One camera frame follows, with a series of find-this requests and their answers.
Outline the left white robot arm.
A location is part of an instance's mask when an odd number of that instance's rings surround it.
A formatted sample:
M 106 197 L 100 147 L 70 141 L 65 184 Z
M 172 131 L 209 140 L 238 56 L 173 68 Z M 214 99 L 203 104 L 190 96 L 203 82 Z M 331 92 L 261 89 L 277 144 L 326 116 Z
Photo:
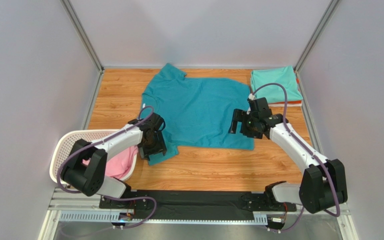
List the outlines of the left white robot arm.
M 151 112 L 143 119 L 129 121 L 124 128 L 99 140 L 77 140 L 57 170 L 57 184 L 62 188 L 65 182 L 74 188 L 71 193 L 87 197 L 100 195 L 117 202 L 137 200 L 124 180 L 106 175 L 108 161 L 133 146 L 147 161 L 153 155 L 165 155 L 167 147 L 162 133 L 165 127 L 165 120 Z

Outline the teal t shirt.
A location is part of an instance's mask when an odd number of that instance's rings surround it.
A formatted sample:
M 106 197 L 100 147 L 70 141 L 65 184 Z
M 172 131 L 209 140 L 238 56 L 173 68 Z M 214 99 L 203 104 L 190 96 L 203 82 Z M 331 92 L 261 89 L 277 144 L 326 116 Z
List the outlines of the teal t shirt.
M 230 78 L 188 77 L 167 63 L 146 86 L 141 103 L 165 121 L 166 154 L 149 158 L 153 166 L 179 154 L 179 146 L 253 150 L 254 140 L 230 134 L 235 109 L 248 108 L 248 85 Z

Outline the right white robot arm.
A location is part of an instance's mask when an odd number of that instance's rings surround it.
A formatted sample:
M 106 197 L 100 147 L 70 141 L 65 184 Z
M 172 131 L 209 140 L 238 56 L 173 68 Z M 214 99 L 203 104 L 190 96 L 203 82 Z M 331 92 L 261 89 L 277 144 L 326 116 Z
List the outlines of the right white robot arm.
M 274 114 L 265 98 L 248 98 L 247 110 L 234 109 L 229 133 L 239 131 L 252 139 L 266 137 L 277 144 L 302 173 L 299 184 L 286 181 L 265 187 L 265 194 L 275 203 L 303 206 L 309 213 L 324 211 L 338 217 L 340 205 L 347 202 L 345 166 L 339 159 L 328 159 L 308 144 L 288 122 L 286 114 Z

